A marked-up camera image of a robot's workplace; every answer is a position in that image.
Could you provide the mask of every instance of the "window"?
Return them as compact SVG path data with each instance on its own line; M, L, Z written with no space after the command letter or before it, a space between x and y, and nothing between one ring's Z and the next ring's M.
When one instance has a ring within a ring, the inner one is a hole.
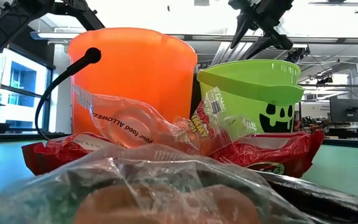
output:
M35 131L35 109L52 71L23 55L4 49L0 54L0 123L11 124L9 133ZM38 124L47 131L48 99L39 114Z

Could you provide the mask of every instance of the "candy wrapper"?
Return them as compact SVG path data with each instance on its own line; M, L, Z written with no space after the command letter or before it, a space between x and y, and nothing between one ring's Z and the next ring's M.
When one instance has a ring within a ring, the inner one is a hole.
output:
M99 149L0 194L0 223L313 223L255 172L147 144Z
M226 115L218 88L206 93L191 120L178 119L175 124L137 100L91 94L78 86L73 91L79 104L89 110L99 132L128 148L157 143L188 154L209 155L256 130L242 116Z
M301 177L312 165L324 134L267 133L240 139L210 155L223 163L291 177Z
M42 142L22 146L22 152L27 168L40 175L109 145L105 138L82 133L49 140L45 146Z

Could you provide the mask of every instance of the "teal table surface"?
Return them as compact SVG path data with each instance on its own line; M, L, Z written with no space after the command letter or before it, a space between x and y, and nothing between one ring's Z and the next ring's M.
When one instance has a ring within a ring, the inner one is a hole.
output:
M0 143L0 191L15 181L33 177L21 150L31 143ZM358 196L358 148L321 146L302 179Z

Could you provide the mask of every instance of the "red snack bag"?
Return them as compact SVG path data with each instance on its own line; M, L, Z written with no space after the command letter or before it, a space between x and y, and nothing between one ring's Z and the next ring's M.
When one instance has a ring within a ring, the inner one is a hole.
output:
M34 175L50 172L112 143L92 133L74 134L22 146L24 162Z
M223 163L254 170L301 177L312 165L324 134L267 133L240 139L210 155Z

